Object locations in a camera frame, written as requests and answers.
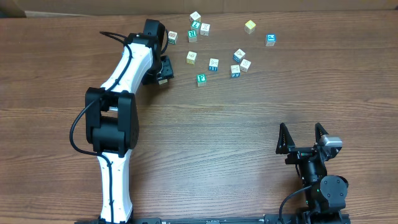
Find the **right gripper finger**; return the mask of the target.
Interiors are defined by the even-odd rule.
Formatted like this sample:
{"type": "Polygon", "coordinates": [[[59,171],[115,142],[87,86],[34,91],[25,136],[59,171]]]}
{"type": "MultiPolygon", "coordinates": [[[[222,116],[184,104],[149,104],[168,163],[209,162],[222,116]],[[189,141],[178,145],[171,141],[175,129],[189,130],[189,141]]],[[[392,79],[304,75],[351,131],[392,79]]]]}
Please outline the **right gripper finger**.
{"type": "Polygon", "coordinates": [[[319,142],[323,135],[328,134],[324,127],[320,123],[315,124],[315,142],[319,142]]]}
{"type": "Polygon", "coordinates": [[[279,126],[279,138],[276,146],[276,154],[289,154],[295,148],[294,140],[292,139],[288,128],[284,123],[279,126]]]}

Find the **plain wooden picture block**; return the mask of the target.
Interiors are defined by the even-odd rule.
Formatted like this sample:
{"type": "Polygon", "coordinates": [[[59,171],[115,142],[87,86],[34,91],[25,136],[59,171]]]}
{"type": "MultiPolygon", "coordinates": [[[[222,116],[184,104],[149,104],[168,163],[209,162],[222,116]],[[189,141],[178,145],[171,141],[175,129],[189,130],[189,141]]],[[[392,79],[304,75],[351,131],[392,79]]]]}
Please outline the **plain wooden picture block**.
{"type": "Polygon", "coordinates": [[[160,80],[160,81],[159,81],[159,85],[163,85],[163,84],[165,84],[165,83],[167,83],[167,82],[168,82],[168,80],[167,80],[167,79],[160,80]]]}

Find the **green F letter block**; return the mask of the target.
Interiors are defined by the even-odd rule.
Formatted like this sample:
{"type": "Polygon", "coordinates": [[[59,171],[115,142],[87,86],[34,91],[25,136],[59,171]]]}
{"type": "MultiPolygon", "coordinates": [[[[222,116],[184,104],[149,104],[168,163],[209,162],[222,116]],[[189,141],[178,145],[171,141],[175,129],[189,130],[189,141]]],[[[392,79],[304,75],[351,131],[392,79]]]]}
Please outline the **green F letter block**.
{"type": "Polygon", "coordinates": [[[206,82],[207,79],[204,73],[197,75],[197,86],[205,86],[206,82]]]}

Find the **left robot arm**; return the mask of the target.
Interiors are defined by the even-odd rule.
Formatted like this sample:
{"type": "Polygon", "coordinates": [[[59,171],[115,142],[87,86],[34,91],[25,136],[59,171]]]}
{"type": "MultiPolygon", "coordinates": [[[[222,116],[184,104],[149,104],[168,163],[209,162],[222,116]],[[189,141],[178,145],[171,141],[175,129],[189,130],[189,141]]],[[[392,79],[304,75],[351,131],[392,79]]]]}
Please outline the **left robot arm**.
{"type": "Polygon", "coordinates": [[[132,222],[129,161],[139,137],[136,92],[140,85],[161,85],[173,78],[164,54],[167,33],[160,21],[147,19],[141,33],[107,34],[121,41],[123,56],[106,82],[87,89],[83,109],[86,140],[101,168],[103,206],[95,223],[132,222]]]}

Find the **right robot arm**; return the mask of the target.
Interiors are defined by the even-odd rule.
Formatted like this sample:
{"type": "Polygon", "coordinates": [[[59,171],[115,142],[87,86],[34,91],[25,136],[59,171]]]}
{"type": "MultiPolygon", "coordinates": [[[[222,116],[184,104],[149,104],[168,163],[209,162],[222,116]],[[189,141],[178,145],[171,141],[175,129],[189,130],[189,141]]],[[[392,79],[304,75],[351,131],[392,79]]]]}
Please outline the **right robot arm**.
{"type": "Polygon", "coordinates": [[[325,162],[337,156],[343,148],[338,136],[330,135],[320,123],[315,124],[315,143],[310,147],[297,147],[284,123],[279,126],[276,154],[285,154],[287,165],[294,165],[302,180],[302,188],[288,195],[281,203],[278,223],[349,223],[342,214],[349,183],[340,175],[329,175],[325,162]],[[294,215],[284,215],[283,207],[298,194],[305,194],[306,207],[294,215]]]}

